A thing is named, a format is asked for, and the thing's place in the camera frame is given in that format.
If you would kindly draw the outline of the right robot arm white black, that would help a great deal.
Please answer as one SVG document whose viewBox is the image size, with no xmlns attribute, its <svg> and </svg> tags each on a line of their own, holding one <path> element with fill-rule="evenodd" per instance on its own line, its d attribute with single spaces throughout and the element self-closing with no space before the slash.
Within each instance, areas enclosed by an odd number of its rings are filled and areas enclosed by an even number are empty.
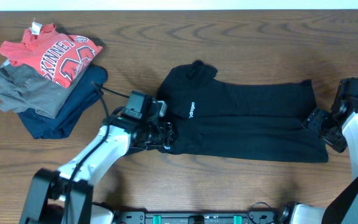
<svg viewBox="0 0 358 224">
<path fill-rule="evenodd" d="M 358 224 L 358 100 L 354 110 L 342 125 L 351 160 L 352 182 L 337 196 L 327 208 L 296 204 L 287 223 L 292 224 Z"/>
</svg>

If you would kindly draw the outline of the black polo shirt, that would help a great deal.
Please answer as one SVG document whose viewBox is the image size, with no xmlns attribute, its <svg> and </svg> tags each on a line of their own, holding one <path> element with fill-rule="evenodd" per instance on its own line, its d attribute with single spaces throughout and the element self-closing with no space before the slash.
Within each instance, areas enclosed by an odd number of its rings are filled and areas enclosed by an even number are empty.
<svg viewBox="0 0 358 224">
<path fill-rule="evenodd" d="M 159 86 L 175 138 L 168 154 L 326 163 L 326 145 L 302 123 L 316 107 L 310 80 L 237 85 L 197 60 L 174 67 Z"/>
</svg>

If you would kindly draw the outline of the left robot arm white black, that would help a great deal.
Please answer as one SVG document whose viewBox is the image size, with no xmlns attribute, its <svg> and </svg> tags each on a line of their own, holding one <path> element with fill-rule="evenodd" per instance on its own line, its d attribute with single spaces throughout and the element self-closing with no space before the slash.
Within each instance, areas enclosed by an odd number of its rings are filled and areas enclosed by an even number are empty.
<svg viewBox="0 0 358 224">
<path fill-rule="evenodd" d="M 20 223 L 113 223 L 115 213 L 93 203 L 93 190 L 129 149 L 167 149 L 174 139 L 170 122 L 111 115 L 94 140 L 57 170 L 33 176 Z"/>
</svg>

